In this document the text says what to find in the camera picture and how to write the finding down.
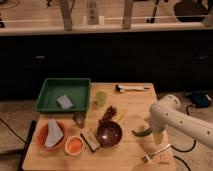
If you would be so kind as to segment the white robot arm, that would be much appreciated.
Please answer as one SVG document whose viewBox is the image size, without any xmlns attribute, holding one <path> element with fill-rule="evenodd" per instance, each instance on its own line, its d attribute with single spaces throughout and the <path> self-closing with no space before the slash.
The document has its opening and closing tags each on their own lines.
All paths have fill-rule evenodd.
<svg viewBox="0 0 213 171">
<path fill-rule="evenodd" d="M 149 109 L 151 130 L 160 133 L 169 125 L 213 149 L 213 124 L 179 112 L 180 105 L 171 94 L 154 102 Z"/>
</svg>

